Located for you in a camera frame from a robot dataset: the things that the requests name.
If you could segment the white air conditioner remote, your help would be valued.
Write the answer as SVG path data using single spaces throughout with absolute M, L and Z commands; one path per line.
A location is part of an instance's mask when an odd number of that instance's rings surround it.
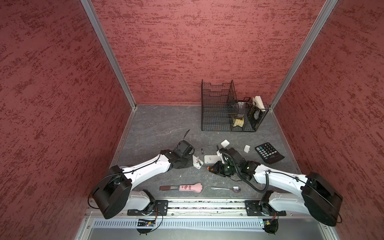
M 193 155 L 193 166 L 196 168 L 196 169 L 201 169 L 201 167 L 203 166 L 203 162 L 198 158 L 196 157 L 195 155 Z

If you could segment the white battery cover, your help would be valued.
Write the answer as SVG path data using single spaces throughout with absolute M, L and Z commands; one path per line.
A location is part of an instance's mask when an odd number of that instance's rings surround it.
M 249 151 L 250 151 L 250 146 L 249 145 L 245 145 L 245 147 L 244 147 L 244 152 L 245 153 L 248 153 Z
M 229 144 L 230 144 L 230 142 L 228 140 L 224 140 L 224 141 L 221 142 L 221 146 L 223 148 L 226 148 Z

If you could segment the orange black screwdriver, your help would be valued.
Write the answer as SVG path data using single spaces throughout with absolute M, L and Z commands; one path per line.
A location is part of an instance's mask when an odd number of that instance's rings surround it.
M 219 168 L 217 166 L 211 166 L 211 167 L 207 167 L 207 170 L 210 172 L 210 173 L 213 173 L 213 174 L 217 174 L 219 172 Z

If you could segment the grey white remote control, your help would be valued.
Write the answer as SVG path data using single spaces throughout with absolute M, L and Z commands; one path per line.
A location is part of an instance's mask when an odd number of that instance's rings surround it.
M 219 157 L 218 155 L 204 155 L 205 165 L 214 165 L 219 161 L 221 161 L 221 157 Z

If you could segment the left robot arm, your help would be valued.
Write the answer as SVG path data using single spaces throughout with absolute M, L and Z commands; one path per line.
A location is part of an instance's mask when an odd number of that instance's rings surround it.
M 146 180 L 172 169 L 193 166 L 193 153 L 182 155 L 177 150 L 162 150 L 154 158 L 141 164 L 120 168 L 111 167 L 90 193 L 105 219 L 125 210 L 144 210 L 151 198 L 145 191 L 133 189 Z

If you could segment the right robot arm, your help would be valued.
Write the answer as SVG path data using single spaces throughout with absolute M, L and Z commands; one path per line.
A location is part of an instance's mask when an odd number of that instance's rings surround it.
M 312 216 L 334 227 L 342 223 L 343 197 L 321 175 L 298 175 L 275 170 L 261 163 L 245 160 L 233 148 L 220 149 L 219 161 L 208 171 L 221 176 L 237 176 L 240 181 L 263 195 L 251 210 L 263 216 L 279 217 L 286 212 Z

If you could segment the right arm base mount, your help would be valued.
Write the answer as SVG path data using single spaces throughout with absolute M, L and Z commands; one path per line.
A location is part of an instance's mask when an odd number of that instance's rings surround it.
M 245 210 L 248 217 L 285 217 L 286 211 L 276 211 L 269 203 L 260 201 L 245 201 Z

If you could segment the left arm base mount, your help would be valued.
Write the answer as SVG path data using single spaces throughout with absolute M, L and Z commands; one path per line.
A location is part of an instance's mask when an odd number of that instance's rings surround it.
M 168 200 L 154 200 L 144 210 L 128 210 L 128 216 L 166 216 L 168 211 Z

